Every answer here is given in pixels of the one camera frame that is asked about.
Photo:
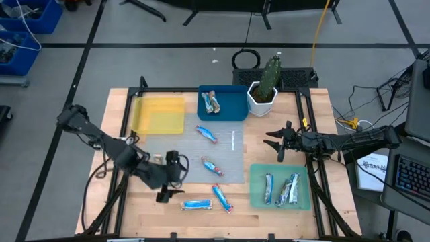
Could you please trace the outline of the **yellow power plug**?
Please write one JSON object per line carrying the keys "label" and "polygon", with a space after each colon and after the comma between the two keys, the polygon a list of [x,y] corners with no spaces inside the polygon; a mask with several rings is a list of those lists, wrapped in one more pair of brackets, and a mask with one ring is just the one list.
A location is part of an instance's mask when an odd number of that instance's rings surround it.
{"label": "yellow power plug", "polygon": [[338,118],[338,119],[336,119],[336,122],[338,124],[346,124],[352,130],[358,130],[358,128],[359,128],[359,124],[358,124],[359,119],[358,118],[354,118],[352,120],[346,120],[346,119]]}

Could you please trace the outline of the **grey raised desk top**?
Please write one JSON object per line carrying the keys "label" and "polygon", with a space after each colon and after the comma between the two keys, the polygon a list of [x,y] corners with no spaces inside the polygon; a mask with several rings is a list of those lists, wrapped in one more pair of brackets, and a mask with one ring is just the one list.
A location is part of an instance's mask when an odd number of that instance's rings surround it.
{"label": "grey raised desk top", "polygon": [[430,63],[413,63],[405,131],[430,143]]}

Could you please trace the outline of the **black aluminium table frame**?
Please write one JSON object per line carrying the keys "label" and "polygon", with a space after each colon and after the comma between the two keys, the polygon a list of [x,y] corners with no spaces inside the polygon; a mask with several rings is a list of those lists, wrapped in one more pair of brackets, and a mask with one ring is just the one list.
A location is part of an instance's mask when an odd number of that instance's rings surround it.
{"label": "black aluminium table frame", "polygon": [[[327,89],[311,89],[311,100],[319,132],[337,133]],[[120,135],[126,107],[128,88],[110,89],[105,105],[101,129],[112,136]],[[280,93],[272,111],[265,117],[248,116],[244,123],[243,184],[220,184],[228,201],[234,206],[228,214],[212,192],[212,184],[184,184],[185,193],[176,194],[168,204],[155,202],[156,192],[138,179],[130,178],[125,205],[112,208],[108,232],[119,228],[121,237],[167,238],[177,233],[178,240],[189,238],[215,239],[317,239],[318,229],[313,210],[282,210],[253,208],[249,201],[249,174],[254,163],[304,165],[303,153],[288,151],[283,163],[276,162],[276,152],[263,139],[265,133],[280,129],[286,120],[297,127],[298,108],[293,93]],[[344,166],[334,161],[325,165],[331,200],[349,226],[361,234],[348,175]],[[110,187],[111,174],[93,180],[88,188],[87,221],[91,223],[104,207]],[[212,210],[181,211],[183,200],[209,198]]]}

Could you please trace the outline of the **backlit black keyboard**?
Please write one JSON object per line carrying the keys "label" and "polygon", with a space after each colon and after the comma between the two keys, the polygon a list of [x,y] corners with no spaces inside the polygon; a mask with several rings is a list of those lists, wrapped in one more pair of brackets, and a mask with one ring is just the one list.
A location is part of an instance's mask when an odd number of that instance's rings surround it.
{"label": "backlit black keyboard", "polygon": [[394,185],[430,202],[430,165],[403,155],[396,156]]}

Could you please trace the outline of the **green translucent plastic tray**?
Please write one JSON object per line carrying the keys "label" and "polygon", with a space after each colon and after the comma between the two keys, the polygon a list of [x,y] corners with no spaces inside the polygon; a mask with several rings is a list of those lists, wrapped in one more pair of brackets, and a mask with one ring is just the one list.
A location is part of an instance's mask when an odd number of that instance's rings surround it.
{"label": "green translucent plastic tray", "polygon": [[[270,173],[274,177],[272,203],[265,203],[265,175]],[[289,203],[289,196],[286,203],[277,207],[275,201],[279,198],[281,188],[286,179],[291,180],[293,173],[298,173],[300,179],[298,182],[298,202]],[[250,174],[250,203],[253,208],[274,209],[274,210],[310,210],[310,191],[308,188],[307,169],[303,166],[291,165],[264,165],[252,164]]]}

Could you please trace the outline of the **light blue granola bar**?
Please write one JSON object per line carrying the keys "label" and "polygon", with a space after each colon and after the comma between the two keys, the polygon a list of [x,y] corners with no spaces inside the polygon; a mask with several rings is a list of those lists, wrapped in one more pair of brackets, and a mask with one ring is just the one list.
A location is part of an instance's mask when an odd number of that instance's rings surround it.
{"label": "light blue granola bar", "polygon": [[211,210],[212,201],[209,199],[204,200],[186,200],[181,203],[182,210]]}

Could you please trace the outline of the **silver blue granola bar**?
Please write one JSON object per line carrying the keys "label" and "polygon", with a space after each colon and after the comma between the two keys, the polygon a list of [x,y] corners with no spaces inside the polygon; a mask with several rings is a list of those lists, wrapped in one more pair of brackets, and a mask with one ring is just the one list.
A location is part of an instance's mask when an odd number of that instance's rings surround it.
{"label": "silver blue granola bar", "polygon": [[265,187],[264,200],[266,204],[270,205],[272,203],[274,177],[272,174],[267,173],[265,175],[265,178],[266,178],[266,187]]}

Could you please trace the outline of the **white paper sheet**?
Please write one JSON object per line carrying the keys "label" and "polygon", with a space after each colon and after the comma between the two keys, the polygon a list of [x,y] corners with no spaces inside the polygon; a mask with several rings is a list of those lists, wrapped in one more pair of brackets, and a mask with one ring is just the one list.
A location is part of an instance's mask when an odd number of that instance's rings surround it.
{"label": "white paper sheet", "polygon": [[388,157],[371,153],[357,160],[357,188],[373,192],[383,192]]}

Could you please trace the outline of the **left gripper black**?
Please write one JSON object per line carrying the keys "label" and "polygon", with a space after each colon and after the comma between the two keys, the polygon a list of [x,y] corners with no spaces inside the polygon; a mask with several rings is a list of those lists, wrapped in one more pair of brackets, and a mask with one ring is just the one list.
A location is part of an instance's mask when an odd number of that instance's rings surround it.
{"label": "left gripper black", "polygon": [[183,165],[180,162],[178,151],[167,151],[166,164],[159,165],[150,161],[143,161],[139,164],[139,178],[152,190],[160,188],[157,193],[157,202],[168,202],[169,199],[184,190],[172,190],[168,185],[181,183],[181,172]]}

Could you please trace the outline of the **grey woven mat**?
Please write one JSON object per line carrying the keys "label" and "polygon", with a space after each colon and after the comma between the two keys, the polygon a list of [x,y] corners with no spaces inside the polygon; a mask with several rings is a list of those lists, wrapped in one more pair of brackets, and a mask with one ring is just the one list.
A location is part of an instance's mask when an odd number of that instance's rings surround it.
{"label": "grey woven mat", "polygon": [[[203,137],[196,126],[208,129],[217,139],[213,143]],[[235,150],[231,150],[232,131],[235,131]],[[185,183],[220,183],[243,184],[244,155],[243,155],[244,128],[242,122],[206,122],[201,121],[196,114],[186,114],[182,134],[150,134],[140,135],[138,146],[154,154],[164,156],[167,151],[176,150],[189,159],[189,173]],[[218,177],[208,171],[202,164],[201,158],[207,157],[223,173]]]}

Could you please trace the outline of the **black perforated case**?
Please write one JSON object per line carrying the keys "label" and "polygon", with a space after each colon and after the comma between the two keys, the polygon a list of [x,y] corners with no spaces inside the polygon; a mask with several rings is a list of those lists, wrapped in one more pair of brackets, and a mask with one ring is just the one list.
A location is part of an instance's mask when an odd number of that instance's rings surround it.
{"label": "black perforated case", "polygon": [[[252,82],[260,81],[263,69],[235,69],[233,85],[250,87]],[[319,77],[311,67],[282,68],[279,81],[275,88],[278,91],[297,89],[299,87],[318,88]]]}

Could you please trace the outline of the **blue plastic bin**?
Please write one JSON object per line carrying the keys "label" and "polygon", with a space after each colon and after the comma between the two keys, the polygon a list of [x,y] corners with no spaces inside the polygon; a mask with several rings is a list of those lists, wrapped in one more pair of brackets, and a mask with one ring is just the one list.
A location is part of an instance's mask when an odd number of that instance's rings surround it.
{"label": "blue plastic bin", "polygon": [[[219,113],[207,113],[202,93],[215,92]],[[201,85],[198,87],[197,115],[202,121],[243,121],[249,113],[248,88],[244,85]]]}

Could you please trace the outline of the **yellow translucent plastic bin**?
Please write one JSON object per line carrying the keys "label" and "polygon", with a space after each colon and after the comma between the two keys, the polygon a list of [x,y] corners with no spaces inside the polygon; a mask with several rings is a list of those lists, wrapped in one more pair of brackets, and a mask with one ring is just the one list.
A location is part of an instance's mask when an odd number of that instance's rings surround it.
{"label": "yellow translucent plastic bin", "polygon": [[185,122],[183,97],[138,97],[131,130],[136,134],[182,134]]}

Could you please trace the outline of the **grey desk with keyboard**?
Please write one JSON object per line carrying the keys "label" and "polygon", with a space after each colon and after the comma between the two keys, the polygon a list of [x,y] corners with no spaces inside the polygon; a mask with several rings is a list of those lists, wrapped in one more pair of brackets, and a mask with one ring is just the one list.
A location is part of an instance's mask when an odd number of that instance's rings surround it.
{"label": "grey desk with keyboard", "polygon": [[430,202],[406,193],[394,185],[397,155],[410,157],[430,165],[430,147],[414,140],[403,140],[398,148],[389,152],[386,184],[384,185],[381,201],[393,210],[430,224]]}

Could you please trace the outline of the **blue storage crate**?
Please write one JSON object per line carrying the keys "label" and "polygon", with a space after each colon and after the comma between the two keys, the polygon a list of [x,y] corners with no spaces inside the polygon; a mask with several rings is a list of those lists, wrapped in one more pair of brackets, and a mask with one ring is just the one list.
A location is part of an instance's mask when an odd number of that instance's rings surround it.
{"label": "blue storage crate", "polygon": [[51,34],[62,16],[55,0],[2,0],[0,25],[9,31]]}
{"label": "blue storage crate", "polygon": [[27,75],[39,51],[27,32],[0,31],[0,75]]}

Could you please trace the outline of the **black stand leg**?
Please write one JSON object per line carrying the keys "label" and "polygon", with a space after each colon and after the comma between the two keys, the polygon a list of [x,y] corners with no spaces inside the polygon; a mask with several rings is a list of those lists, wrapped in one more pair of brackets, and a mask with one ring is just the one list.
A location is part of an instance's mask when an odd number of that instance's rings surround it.
{"label": "black stand leg", "polygon": [[147,13],[160,18],[163,22],[167,21],[166,17],[160,11],[157,11],[156,9],[140,2],[139,0],[123,0],[122,2],[119,3],[119,5],[125,5],[127,3],[131,3],[134,6],[137,6],[140,9],[146,11]]}

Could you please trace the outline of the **white hexagonal plant pot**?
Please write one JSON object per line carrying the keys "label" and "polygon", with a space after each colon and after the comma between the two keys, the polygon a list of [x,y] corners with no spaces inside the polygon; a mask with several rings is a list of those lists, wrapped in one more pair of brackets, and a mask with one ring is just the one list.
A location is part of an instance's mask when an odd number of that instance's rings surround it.
{"label": "white hexagonal plant pot", "polygon": [[273,97],[270,100],[270,102],[258,103],[251,95],[254,88],[258,86],[259,86],[259,81],[252,82],[247,92],[247,101],[248,101],[249,112],[257,117],[262,117],[271,111],[273,103],[275,102],[275,99],[278,95],[278,90],[276,88],[273,88]]}

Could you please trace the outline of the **blue snack bar packet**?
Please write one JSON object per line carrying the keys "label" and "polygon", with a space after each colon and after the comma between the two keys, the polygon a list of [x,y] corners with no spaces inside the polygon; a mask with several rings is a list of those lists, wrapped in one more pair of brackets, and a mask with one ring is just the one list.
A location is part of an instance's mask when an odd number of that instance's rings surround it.
{"label": "blue snack bar packet", "polygon": [[219,113],[220,111],[220,104],[218,103],[218,100],[216,98],[216,93],[215,91],[211,91],[209,93],[209,98],[210,98],[210,102],[213,108],[213,112],[214,113]]}

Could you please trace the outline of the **blue red-tipped granola bar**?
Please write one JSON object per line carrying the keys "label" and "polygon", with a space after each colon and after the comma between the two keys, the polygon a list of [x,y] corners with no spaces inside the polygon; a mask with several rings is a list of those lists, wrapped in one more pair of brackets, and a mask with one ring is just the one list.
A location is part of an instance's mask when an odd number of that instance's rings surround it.
{"label": "blue red-tipped granola bar", "polygon": [[218,139],[206,128],[197,125],[196,130],[205,138],[212,141],[213,143],[217,143]]}
{"label": "blue red-tipped granola bar", "polygon": [[222,177],[224,173],[213,163],[211,162],[207,157],[201,158],[203,166],[212,173],[215,173],[218,177]]}
{"label": "blue red-tipped granola bar", "polygon": [[214,192],[215,196],[219,199],[223,209],[227,212],[227,213],[231,213],[233,210],[233,205],[228,203],[228,200],[226,199],[226,196],[224,195],[224,193],[222,192],[220,186],[218,184],[214,184],[212,186],[212,191]]}

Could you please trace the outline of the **grey dolly platform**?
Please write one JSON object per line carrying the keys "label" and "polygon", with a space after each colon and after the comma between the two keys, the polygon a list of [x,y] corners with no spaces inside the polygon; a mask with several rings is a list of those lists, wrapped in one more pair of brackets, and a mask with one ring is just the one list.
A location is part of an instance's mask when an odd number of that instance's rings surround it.
{"label": "grey dolly platform", "polygon": [[27,77],[13,76],[13,75],[0,75],[0,85],[13,85],[27,87],[30,84]]}

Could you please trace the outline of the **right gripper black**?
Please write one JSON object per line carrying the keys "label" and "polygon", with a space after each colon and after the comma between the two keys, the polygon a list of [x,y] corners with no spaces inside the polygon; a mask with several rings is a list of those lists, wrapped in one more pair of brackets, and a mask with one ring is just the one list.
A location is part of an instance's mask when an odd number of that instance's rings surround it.
{"label": "right gripper black", "polygon": [[275,132],[266,132],[267,136],[274,138],[281,138],[281,143],[271,140],[264,140],[263,142],[274,148],[277,152],[277,161],[282,162],[285,156],[286,149],[300,150],[300,137],[298,133],[292,128],[290,121],[286,122],[286,127]]}

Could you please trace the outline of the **black partition panel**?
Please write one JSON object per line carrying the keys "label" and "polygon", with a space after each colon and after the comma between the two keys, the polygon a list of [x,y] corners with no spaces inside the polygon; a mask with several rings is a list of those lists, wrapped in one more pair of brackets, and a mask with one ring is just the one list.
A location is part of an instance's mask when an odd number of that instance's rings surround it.
{"label": "black partition panel", "polygon": [[163,3],[188,9],[192,15],[183,23],[185,26],[201,11],[221,12],[250,12],[260,13],[265,26],[271,29],[267,15],[283,11],[300,11],[310,9],[328,9],[333,12],[338,24],[342,24],[336,11],[340,0],[158,0]]}

